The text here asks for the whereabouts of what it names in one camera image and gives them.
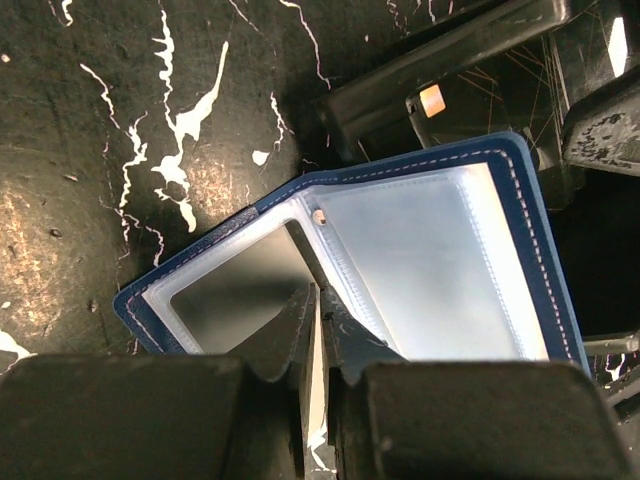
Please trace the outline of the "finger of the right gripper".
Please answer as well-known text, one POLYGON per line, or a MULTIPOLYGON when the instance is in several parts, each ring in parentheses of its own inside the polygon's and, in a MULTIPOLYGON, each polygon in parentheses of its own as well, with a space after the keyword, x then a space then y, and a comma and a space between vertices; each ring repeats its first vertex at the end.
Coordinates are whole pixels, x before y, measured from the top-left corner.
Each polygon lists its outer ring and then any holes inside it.
POLYGON ((593 91, 567 113, 563 159, 575 166, 639 174, 639 68, 593 91))

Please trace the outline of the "black plastic card box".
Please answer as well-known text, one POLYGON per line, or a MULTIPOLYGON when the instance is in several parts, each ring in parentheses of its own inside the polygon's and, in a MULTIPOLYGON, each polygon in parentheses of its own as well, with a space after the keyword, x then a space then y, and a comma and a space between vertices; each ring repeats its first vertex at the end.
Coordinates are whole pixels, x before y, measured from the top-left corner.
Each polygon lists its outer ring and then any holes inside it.
POLYGON ((561 122, 552 148, 532 148, 547 206, 564 208, 591 168, 562 155, 564 120, 578 101, 639 68, 635 1, 455 1, 448 15, 402 42, 397 56, 335 90, 319 115, 341 160, 361 164, 427 149, 409 120, 407 99, 449 73, 538 36, 549 37, 561 122))

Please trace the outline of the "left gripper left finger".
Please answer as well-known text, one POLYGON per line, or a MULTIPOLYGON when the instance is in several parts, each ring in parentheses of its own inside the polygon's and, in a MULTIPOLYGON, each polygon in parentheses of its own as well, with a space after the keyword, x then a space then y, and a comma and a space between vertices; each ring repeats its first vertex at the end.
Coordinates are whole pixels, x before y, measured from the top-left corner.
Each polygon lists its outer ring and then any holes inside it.
POLYGON ((301 479, 317 288, 223 355, 39 355, 1 380, 5 479, 301 479))

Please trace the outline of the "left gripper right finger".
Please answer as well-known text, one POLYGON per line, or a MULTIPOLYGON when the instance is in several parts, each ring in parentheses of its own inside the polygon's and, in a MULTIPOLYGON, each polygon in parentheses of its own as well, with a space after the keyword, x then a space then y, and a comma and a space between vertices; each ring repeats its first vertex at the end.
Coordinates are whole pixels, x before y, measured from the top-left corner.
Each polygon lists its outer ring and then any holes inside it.
POLYGON ((600 392, 559 362, 410 362, 320 293, 341 479, 626 479, 600 392))

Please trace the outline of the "blue leather card holder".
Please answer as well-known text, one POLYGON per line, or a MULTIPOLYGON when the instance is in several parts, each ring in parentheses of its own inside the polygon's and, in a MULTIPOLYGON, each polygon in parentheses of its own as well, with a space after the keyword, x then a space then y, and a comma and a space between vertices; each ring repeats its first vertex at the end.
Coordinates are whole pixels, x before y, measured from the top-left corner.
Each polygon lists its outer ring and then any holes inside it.
POLYGON ((294 179, 125 287, 114 310, 153 353, 229 351, 310 282, 303 246, 406 359, 588 365, 535 165, 512 132, 294 179))

